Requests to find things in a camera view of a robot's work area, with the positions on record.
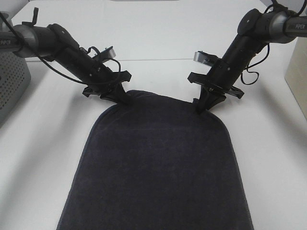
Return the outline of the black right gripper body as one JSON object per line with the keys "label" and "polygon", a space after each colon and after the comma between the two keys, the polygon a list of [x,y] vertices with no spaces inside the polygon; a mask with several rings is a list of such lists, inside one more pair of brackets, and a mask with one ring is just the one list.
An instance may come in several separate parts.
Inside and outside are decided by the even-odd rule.
{"label": "black right gripper body", "polygon": [[244,93],[233,85],[242,71],[242,65],[233,66],[219,59],[207,74],[191,72],[188,76],[188,81],[201,85],[209,92],[227,93],[241,99]]}

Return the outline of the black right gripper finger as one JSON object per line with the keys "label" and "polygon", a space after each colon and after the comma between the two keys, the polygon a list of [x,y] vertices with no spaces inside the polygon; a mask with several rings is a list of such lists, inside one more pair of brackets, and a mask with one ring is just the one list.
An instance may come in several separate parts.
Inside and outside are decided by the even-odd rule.
{"label": "black right gripper finger", "polygon": [[226,99],[224,94],[219,94],[216,92],[209,92],[207,99],[207,110],[212,109],[217,104],[223,102]]}
{"label": "black right gripper finger", "polygon": [[202,87],[196,111],[201,114],[205,110],[210,110],[211,108],[211,93],[205,87]]}

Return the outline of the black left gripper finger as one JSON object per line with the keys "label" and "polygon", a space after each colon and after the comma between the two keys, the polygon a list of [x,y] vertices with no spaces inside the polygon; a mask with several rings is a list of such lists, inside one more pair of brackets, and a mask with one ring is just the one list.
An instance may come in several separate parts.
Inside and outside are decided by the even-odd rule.
{"label": "black left gripper finger", "polygon": [[102,93],[100,95],[100,99],[106,100],[106,101],[110,101],[110,102],[114,102],[114,103],[118,103],[117,96],[113,92],[111,92],[111,93]]}
{"label": "black left gripper finger", "polygon": [[129,104],[130,96],[127,95],[122,85],[117,85],[113,91],[113,101],[121,104]]}

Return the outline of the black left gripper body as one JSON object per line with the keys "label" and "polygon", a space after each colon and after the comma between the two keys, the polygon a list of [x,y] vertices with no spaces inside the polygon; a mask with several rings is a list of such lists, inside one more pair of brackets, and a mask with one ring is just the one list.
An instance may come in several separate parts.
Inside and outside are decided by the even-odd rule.
{"label": "black left gripper body", "polygon": [[82,63],[82,71],[84,74],[83,82],[87,87],[83,91],[83,95],[100,96],[102,93],[111,93],[117,85],[131,80],[131,74],[128,71],[118,70],[113,72],[110,68],[97,61],[86,61]]}

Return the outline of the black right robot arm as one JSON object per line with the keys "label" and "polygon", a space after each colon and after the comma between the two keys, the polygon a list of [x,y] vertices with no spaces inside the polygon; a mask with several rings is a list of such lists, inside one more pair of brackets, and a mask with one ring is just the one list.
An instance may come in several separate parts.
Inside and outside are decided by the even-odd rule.
{"label": "black right robot arm", "polygon": [[190,73],[188,80],[201,85],[196,111],[200,114],[223,102],[226,95],[237,98],[243,91],[234,86],[237,79],[243,79],[243,71],[249,71],[251,60],[271,43],[287,44],[297,37],[306,37],[307,18],[302,16],[304,3],[299,12],[273,1],[272,10],[263,13],[252,9],[242,18],[237,35],[222,58],[197,51],[194,61],[210,67],[207,74]]}

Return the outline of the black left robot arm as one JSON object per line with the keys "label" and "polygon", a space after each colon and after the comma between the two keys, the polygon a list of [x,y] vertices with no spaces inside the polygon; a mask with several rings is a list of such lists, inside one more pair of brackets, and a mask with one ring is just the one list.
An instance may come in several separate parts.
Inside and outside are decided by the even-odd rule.
{"label": "black left robot arm", "polygon": [[73,82],[85,85],[83,95],[97,95],[101,99],[120,104],[129,104],[130,96],[122,83],[131,80],[128,71],[113,72],[104,63],[115,60],[113,47],[99,51],[95,46],[81,47],[70,33],[59,24],[47,27],[36,26],[38,8],[34,8],[33,19],[12,26],[5,14],[0,14],[0,23],[7,31],[0,34],[1,52],[12,52],[21,58],[39,58],[46,66],[56,61],[75,77],[62,76]]}

